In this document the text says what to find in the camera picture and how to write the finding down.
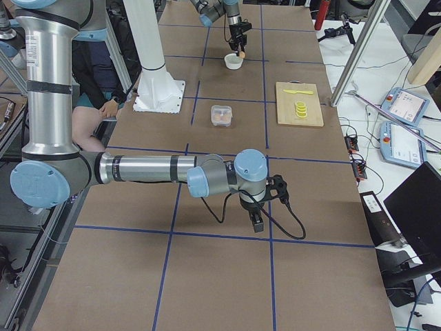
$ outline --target person's leg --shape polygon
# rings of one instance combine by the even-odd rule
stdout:
[[[104,152],[103,144],[93,133],[103,117],[96,108],[78,106],[72,113],[72,138],[75,143],[88,152]]]

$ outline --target clear plastic container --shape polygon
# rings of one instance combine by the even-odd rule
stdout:
[[[212,106],[212,123],[215,126],[230,126],[232,123],[233,112],[229,106]]]

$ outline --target wooden object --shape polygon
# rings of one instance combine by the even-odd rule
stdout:
[[[283,90],[313,91],[313,94],[286,93]],[[289,126],[323,126],[322,109],[318,99],[316,84],[276,83],[277,123]],[[301,119],[296,115],[296,102],[307,105],[307,117]]]
[[[409,71],[408,80],[413,85],[423,85],[441,66],[441,29],[422,52]]]

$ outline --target white desk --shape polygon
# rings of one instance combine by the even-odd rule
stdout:
[[[324,35],[323,30],[327,28],[338,28],[341,26],[340,21],[325,21],[321,31],[317,32],[317,37]],[[351,25],[353,27],[354,37],[358,38],[363,23],[360,25]],[[349,43],[346,36],[341,36],[333,39],[325,39],[320,42],[320,51],[322,52],[323,61],[327,64],[327,75],[329,79],[329,85],[334,88],[340,78],[343,71],[343,65],[346,64],[349,55],[351,54],[353,46]],[[395,61],[406,54],[402,49],[399,41],[396,39],[392,29],[385,23],[381,23],[371,42],[366,49],[362,61],[359,63],[359,67],[381,66],[385,63]],[[386,94],[394,86],[402,86],[404,78],[411,64],[407,57],[397,61],[396,63],[389,64],[382,68],[371,68],[356,70],[353,76],[353,82],[358,86],[358,94],[364,98],[370,100],[373,103],[380,104],[384,100]],[[409,82],[404,85],[405,88],[411,88]],[[353,90],[354,86],[349,85],[347,90]],[[421,94],[431,100],[430,94],[427,89],[422,86],[414,88],[414,92]],[[357,100],[355,97],[345,95],[338,104],[339,117],[345,117],[346,119],[340,119],[341,124],[349,124],[353,126],[357,133],[369,136],[367,133],[367,127],[376,137],[378,137],[379,127],[384,118],[378,117],[376,122],[377,112],[369,108],[368,115],[365,111],[365,104]],[[438,110],[434,102],[430,103],[429,109],[426,112],[427,116],[434,118],[441,118],[441,113]],[[441,123],[422,119],[419,125],[424,130],[424,134],[441,141]],[[348,127],[342,127],[343,133],[347,131]],[[348,133],[353,133],[352,129],[348,129]],[[373,143],[378,146],[378,142],[373,140]],[[369,146],[369,140],[363,137],[359,137],[358,146],[360,148],[360,154],[366,159],[367,165],[374,169],[384,180],[384,189],[378,194],[379,200],[382,202],[392,191],[394,191],[412,172],[410,168],[387,163],[383,160],[380,150],[375,149],[372,145]],[[429,162],[435,168],[441,168],[441,156],[438,154],[428,154]],[[360,192],[374,191],[379,192],[381,189],[381,180],[372,171],[367,170],[368,179],[360,182],[358,187]],[[415,256],[410,247],[405,248],[408,251],[409,256]],[[437,284],[431,283],[434,289],[437,289]],[[412,328],[422,329],[421,324],[429,323],[433,325],[441,325],[441,294],[434,294],[432,296],[433,305],[418,305],[416,311],[422,314],[422,317],[413,317]],[[395,308],[392,305],[391,311],[396,326],[406,326],[409,319],[409,313],[412,309],[412,304],[408,304],[401,308]]]

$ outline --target plastic container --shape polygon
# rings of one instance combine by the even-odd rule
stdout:
[[[236,56],[236,53],[230,53],[223,58],[228,69],[237,70],[242,66],[243,59]]]
[[[229,106],[212,106],[212,123],[214,126],[230,126],[233,112]]]

